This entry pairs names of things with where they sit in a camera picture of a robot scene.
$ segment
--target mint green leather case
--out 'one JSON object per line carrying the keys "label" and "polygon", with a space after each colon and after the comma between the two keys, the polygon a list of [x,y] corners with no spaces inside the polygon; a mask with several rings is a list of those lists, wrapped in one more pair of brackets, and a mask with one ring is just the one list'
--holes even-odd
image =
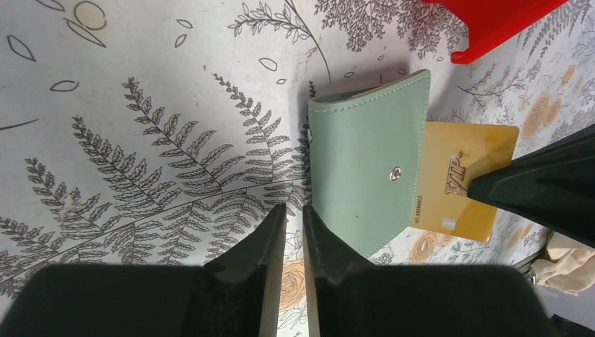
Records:
{"label": "mint green leather case", "polygon": [[[308,103],[312,205],[327,226],[365,257],[413,216],[430,72]],[[395,167],[401,177],[391,180]]]}

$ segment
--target wallet flap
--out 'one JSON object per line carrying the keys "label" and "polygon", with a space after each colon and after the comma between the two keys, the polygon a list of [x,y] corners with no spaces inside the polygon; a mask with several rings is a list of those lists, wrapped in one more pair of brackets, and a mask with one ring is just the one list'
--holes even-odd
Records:
{"label": "wallet flap", "polygon": [[[312,205],[367,258],[413,216],[429,83],[430,72],[421,70],[377,88],[309,101]],[[396,167],[398,178],[391,177]]]}

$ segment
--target metal snap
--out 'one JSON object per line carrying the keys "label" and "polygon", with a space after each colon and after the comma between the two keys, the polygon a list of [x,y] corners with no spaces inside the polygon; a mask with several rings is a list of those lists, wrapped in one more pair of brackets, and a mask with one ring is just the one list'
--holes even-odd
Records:
{"label": "metal snap", "polygon": [[395,181],[395,180],[398,180],[400,177],[401,177],[401,168],[397,166],[392,169],[389,178],[391,181]]}

